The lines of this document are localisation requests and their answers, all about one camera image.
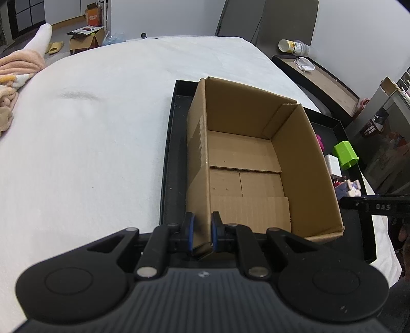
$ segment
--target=bed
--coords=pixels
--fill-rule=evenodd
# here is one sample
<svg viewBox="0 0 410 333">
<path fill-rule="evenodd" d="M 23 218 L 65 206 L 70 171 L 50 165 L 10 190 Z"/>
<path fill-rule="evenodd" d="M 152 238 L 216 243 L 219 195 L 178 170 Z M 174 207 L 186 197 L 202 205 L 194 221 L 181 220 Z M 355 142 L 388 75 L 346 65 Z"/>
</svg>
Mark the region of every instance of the bed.
<svg viewBox="0 0 410 333">
<path fill-rule="evenodd" d="M 25 318 L 14 295 L 25 268 L 129 226 L 146 233 L 158 225 L 175 80 L 207 76 L 318 111 L 256 47 L 227 37 L 97 48 L 51 64 L 21 90 L 0 138 L 0 332 Z M 374 228 L 373 265 L 392 285 L 401 268 L 387 218 L 374 217 Z"/>
</svg>

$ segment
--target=toy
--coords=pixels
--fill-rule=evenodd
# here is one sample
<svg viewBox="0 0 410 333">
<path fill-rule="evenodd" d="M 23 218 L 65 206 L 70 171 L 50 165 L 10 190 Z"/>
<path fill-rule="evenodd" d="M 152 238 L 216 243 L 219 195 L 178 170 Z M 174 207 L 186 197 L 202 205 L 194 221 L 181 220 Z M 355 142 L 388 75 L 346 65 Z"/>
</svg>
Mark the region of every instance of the toy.
<svg viewBox="0 0 410 333">
<path fill-rule="evenodd" d="M 336 198 L 339 201 L 344 196 L 361 196 L 361 189 L 362 186 L 358 180 L 352 182 L 350 179 L 347 179 L 335 187 Z"/>
<path fill-rule="evenodd" d="M 325 146 L 323 145 L 322 138 L 316 134 L 317 142 L 319 142 L 320 149 L 325 151 Z"/>
<path fill-rule="evenodd" d="M 333 147 L 333 154 L 339 159 L 340 168 L 347 170 L 356 165 L 359 158 L 349 141 L 342 141 Z"/>
</svg>

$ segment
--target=white face mask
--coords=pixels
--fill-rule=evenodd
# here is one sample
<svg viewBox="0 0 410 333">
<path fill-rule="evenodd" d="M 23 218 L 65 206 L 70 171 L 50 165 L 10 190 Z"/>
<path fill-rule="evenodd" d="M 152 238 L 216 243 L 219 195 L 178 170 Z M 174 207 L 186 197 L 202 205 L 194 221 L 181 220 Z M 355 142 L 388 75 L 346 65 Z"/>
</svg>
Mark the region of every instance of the white face mask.
<svg viewBox="0 0 410 333">
<path fill-rule="evenodd" d="M 295 64 L 302 72 L 311 72 L 314 70 L 314 64 L 312 64 L 310 60 L 303 57 L 297 57 Z"/>
</svg>

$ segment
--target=cardboard box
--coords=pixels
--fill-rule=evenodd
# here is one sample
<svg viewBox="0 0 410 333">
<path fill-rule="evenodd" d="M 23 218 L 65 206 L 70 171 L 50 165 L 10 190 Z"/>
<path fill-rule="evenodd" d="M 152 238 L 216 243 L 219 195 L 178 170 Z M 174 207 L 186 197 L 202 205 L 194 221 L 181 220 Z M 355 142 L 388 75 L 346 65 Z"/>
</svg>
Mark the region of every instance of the cardboard box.
<svg viewBox="0 0 410 333">
<path fill-rule="evenodd" d="M 103 28 L 95 32 L 94 35 L 74 35 L 70 39 L 70 54 L 76 54 L 102 45 L 105 36 Z"/>
<path fill-rule="evenodd" d="M 87 5 L 85 10 L 85 19 L 87 20 L 88 25 L 98 26 L 103 23 L 103 14 L 101 8 L 97 5 L 96 2 Z"/>
<path fill-rule="evenodd" d="M 211 241 L 211 212 L 254 232 L 279 227 L 315 242 L 342 236 L 335 191 L 297 101 L 201 79 L 187 118 L 187 206 L 194 247 Z"/>
</svg>

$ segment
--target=floor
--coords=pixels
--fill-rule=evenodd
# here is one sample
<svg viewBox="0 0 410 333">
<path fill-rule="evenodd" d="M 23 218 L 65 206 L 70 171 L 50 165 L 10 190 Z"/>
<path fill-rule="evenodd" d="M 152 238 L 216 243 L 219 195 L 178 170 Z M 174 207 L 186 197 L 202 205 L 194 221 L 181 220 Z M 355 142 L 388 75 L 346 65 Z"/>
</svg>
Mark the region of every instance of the floor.
<svg viewBox="0 0 410 333">
<path fill-rule="evenodd" d="M 68 25 L 59 29 L 53 29 L 52 36 L 51 36 L 51 43 L 54 42 L 64 42 L 64 46 L 61 48 L 61 50 L 58 53 L 55 53 L 53 55 L 46 54 L 44 56 L 44 59 L 46 61 L 46 65 L 49 66 L 52 63 L 56 62 L 57 60 L 60 60 L 62 58 L 68 57 L 70 55 L 70 35 L 67 35 L 67 32 L 73 31 L 75 29 L 84 27 L 86 22 L 79 22 L 73 25 Z M 0 58 L 9 55 L 10 53 L 16 51 L 16 50 L 21 50 L 23 49 L 26 44 L 31 40 L 31 38 L 35 35 L 36 30 L 31 31 L 24 36 L 21 36 L 15 40 L 13 44 L 11 44 L 6 50 L 0 53 Z"/>
</svg>

